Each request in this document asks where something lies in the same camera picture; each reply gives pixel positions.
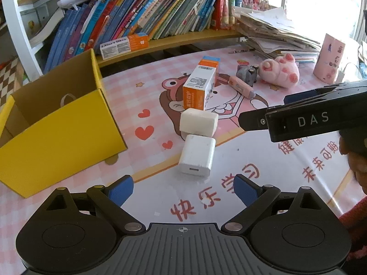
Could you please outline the person's hand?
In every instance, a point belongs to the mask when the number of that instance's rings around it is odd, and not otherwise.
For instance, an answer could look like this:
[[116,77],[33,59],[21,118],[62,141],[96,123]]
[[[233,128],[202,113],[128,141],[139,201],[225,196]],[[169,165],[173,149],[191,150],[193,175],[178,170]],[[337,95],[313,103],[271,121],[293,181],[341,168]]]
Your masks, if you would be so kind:
[[350,151],[350,149],[347,147],[347,144],[345,143],[345,140],[342,137],[340,137],[339,144],[340,144],[340,153],[342,155],[347,155],[349,167],[354,172],[356,181],[361,186],[363,192],[366,194],[367,193],[366,157],[363,157],[362,155]]

